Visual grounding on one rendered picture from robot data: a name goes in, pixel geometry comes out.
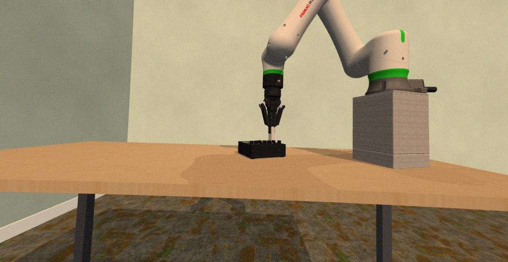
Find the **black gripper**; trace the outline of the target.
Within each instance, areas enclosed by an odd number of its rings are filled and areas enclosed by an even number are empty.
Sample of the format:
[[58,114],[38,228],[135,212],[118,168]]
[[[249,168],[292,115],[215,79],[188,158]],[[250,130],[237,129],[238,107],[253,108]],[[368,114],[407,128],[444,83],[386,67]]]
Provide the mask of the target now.
[[281,90],[279,88],[266,88],[264,97],[264,101],[259,104],[259,107],[262,111],[264,123],[269,127],[269,140],[272,141],[275,140],[276,126],[280,123],[285,106],[281,104]]

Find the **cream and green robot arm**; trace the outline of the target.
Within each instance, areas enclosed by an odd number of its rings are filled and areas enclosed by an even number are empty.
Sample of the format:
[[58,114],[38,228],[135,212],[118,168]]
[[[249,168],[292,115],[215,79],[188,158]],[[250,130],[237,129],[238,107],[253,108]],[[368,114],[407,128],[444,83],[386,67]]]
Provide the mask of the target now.
[[[340,0],[298,0],[287,17],[271,34],[262,53],[263,89],[283,88],[285,61],[294,53],[308,26],[318,15],[324,24],[349,77],[368,76],[365,95],[390,90],[436,92],[423,79],[408,79],[409,34],[392,30],[372,38],[365,45],[350,24]],[[423,87],[423,88],[420,88]]]

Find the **black lighting desk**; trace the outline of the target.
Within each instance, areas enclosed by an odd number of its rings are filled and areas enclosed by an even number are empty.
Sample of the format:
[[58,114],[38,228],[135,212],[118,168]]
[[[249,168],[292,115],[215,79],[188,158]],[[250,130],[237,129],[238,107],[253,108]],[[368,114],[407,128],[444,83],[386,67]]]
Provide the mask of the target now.
[[281,140],[258,140],[238,142],[238,153],[251,158],[273,158],[286,156],[286,144]]

